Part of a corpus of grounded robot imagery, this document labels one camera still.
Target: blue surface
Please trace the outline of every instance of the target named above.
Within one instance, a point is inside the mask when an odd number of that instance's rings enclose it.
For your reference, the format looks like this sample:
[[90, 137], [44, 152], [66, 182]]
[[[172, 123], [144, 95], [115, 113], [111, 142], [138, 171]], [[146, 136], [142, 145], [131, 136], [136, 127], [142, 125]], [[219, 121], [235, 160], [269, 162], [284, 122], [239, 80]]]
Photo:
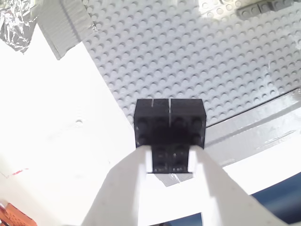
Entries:
[[[301, 221], [301, 173], [257, 192], [253, 197], [284, 222], [293, 224]], [[169, 224], [201, 226], [201, 214], [173, 220]]]

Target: black lego brick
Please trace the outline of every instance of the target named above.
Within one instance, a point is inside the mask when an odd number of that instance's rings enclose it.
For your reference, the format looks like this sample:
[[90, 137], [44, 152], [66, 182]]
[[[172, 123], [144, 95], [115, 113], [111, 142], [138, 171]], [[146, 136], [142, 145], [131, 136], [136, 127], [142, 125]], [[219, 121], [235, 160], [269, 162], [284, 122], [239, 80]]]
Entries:
[[201, 99], [172, 99], [171, 128], [174, 140], [204, 148], [206, 113]]
[[191, 145], [204, 148], [206, 113], [200, 99], [140, 99], [136, 146], [151, 145], [153, 173], [188, 173]]
[[169, 130], [168, 99], [138, 99], [134, 113], [136, 147], [165, 143]]

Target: white surface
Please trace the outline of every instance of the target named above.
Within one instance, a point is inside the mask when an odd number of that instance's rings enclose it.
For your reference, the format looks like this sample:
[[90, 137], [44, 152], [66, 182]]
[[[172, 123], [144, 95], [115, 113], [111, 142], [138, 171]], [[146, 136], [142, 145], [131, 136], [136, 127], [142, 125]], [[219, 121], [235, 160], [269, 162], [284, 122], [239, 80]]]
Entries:
[[[39, 226], [80, 225], [110, 165], [134, 150], [134, 130], [83, 44], [57, 61], [37, 29], [25, 56], [0, 42], [0, 62], [0, 199]], [[298, 135], [226, 171], [261, 190], [301, 172], [300, 145]], [[165, 188], [147, 175], [145, 187], [141, 224], [202, 210], [194, 179]]]

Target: lego brick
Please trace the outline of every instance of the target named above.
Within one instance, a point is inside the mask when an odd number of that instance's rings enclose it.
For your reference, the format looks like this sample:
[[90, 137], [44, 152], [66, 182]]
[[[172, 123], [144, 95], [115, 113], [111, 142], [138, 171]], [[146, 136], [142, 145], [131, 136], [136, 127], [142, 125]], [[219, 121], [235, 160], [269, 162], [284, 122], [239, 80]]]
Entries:
[[242, 20], [247, 20], [247, 19], [249, 19], [253, 16], [257, 16], [259, 14], [260, 14], [260, 9], [257, 4], [248, 5], [246, 7], [239, 8], [237, 10], [237, 15]]
[[293, 0], [269, 0], [268, 3], [272, 11], [279, 11], [292, 6]]
[[139, 99], [134, 114], [136, 146], [163, 144], [169, 127], [168, 99]]
[[201, 99], [171, 99], [174, 141], [204, 148], [206, 113]]
[[200, 99], [138, 100], [134, 126], [136, 146], [151, 145], [153, 173], [188, 173], [189, 147], [204, 148], [206, 113]]
[[261, 13], [267, 13], [267, 12], [271, 11], [269, 2], [266, 0], [258, 2], [257, 5], [258, 5]]

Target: lego stud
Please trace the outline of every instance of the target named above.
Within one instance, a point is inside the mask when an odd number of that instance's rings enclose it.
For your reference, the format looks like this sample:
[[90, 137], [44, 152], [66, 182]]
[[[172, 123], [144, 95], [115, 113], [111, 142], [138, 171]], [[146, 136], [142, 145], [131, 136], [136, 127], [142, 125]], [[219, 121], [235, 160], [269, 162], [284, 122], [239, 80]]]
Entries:
[[147, 130], [147, 122], [145, 119], [140, 119], [137, 123], [136, 130], [144, 133]]
[[192, 122], [192, 128], [195, 130], [195, 131], [200, 131], [202, 129], [202, 121], [201, 119], [195, 119], [193, 122]]
[[157, 119], [156, 122], [154, 123], [155, 128], [161, 128], [161, 127], [165, 127], [165, 126], [166, 126], [166, 122], [162, 118]]
[[175, 121], [174, 121], [174, 125], [178, 128], [183, 128], [184, 127], [183, 118], [176, 118]]

